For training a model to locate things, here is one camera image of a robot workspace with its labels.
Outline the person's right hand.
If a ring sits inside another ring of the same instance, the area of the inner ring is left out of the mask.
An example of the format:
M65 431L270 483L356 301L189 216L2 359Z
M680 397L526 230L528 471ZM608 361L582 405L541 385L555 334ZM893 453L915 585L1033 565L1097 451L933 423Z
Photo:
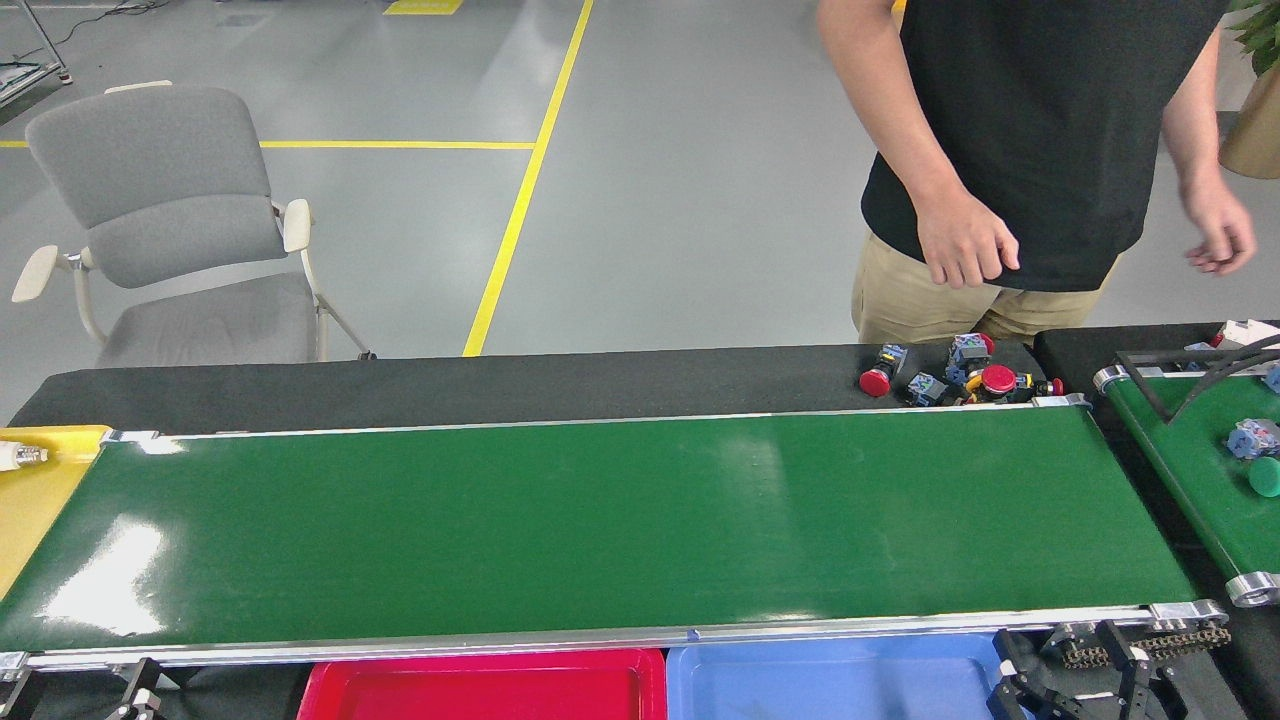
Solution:
M1021 268L1006 223L969 191L941 190L915 201L916 233L936 284L977 288Z

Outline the person's left hand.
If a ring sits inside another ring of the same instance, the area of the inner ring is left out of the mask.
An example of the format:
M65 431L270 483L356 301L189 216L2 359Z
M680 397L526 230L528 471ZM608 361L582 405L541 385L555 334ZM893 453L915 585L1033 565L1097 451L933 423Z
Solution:
M1183 181L1179 192L1201 236L1199 243L1185 252L1192 268L1230 275L1254 258L1257 240L1251 214L1220 174Z

